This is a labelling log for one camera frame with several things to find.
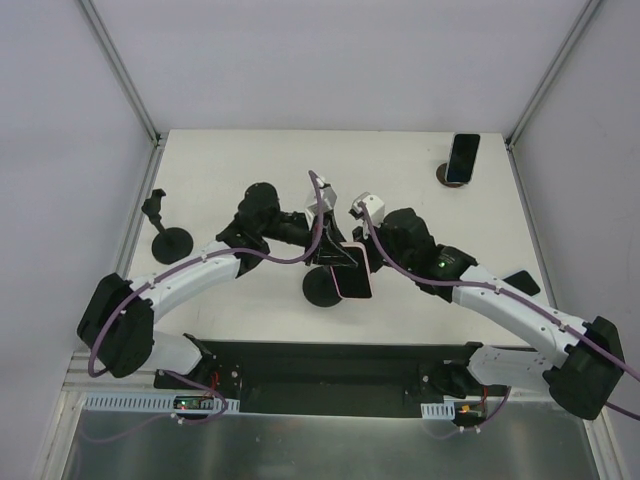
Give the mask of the phone with pink case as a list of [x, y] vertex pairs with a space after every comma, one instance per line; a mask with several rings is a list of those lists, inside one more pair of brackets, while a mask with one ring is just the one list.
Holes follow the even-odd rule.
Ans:
[[371, 271], [365, 246], [350, 242], [342, 247], [351, 262], [330, 267], [337, 295], [341, 299], [371, 299]]

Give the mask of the black clamp phone stand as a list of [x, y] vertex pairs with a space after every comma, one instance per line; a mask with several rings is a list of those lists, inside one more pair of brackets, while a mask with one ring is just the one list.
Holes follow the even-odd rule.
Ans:
[[311, 305], [319, 308], [331, 308], [343, 301], [330, 270], [324, 267], [316, 267], [306, 273], [302, 282], [302, 292]]

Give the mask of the phone with clear case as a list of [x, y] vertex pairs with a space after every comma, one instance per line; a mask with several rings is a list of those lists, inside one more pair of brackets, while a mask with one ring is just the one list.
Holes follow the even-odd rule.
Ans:
[[477, 133], [456, 133], [445, 169], [445, 181], [468, 184], [473, 176], [481, 136]]

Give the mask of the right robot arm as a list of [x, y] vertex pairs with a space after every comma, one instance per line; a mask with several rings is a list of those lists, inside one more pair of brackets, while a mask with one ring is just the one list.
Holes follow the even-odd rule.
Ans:
[[485, 385], [545, 390], [568, 413], [596, 419], [608, 407], [622, 376], [636, 373], [625, 362], [617, 327], [598, 316], [570, 315], [493, 275], [469, 254], [437, 244], [413, 209], [372, 217], [365, 196], [352, 209], [373, 251], [425, 293], [491, 320], [526, 342], [528, 350], [481, 346], [450, 369], [452, 387], [473, 394]]

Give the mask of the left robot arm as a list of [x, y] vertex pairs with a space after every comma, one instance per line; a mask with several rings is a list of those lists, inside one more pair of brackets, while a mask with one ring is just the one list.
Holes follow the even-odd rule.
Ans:
[[272, 240], [302, 248], [294, 263], [354, 265], [336, 228], [332, 185], [318, 176], [312, 184], [304, 211], [284, 212], [275, 187], [255, 183], [231, 223], [210, 243], [159, 273], [133, 280], [116, 273], [102, 278], [77, 328], [90, 350], [89, 376], [172, 371], [188, 388], [204, 387], [211, 377], [211, 354], [193, 335], [167, 334], [156, 324], [200, 293], [240, 278], [262, 261], [275, 262]]

